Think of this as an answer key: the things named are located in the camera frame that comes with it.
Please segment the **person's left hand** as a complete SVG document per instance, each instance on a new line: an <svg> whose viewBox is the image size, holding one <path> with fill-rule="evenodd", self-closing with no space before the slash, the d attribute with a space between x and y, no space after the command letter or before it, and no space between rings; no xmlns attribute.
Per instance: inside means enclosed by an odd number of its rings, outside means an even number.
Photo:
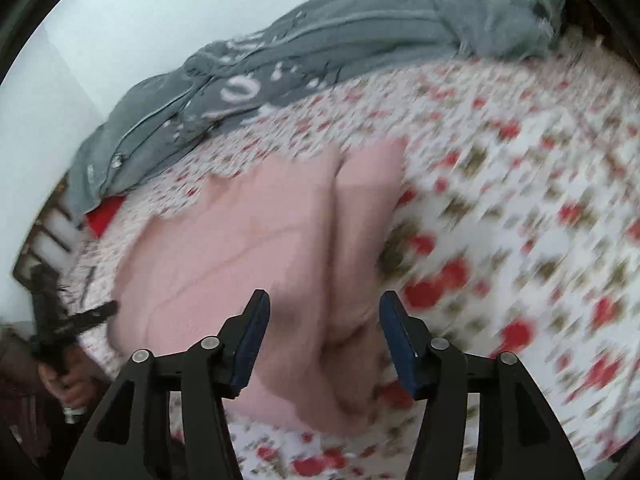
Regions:
<svg viewBox="0 0 640 480"><path fill-rule="evenodd" d="M99 365L79 346L64 351L66 373L61 375L46 363L38 364L38 374L46 389L64 408L92 408L100 402L110 380Z"/></svg>

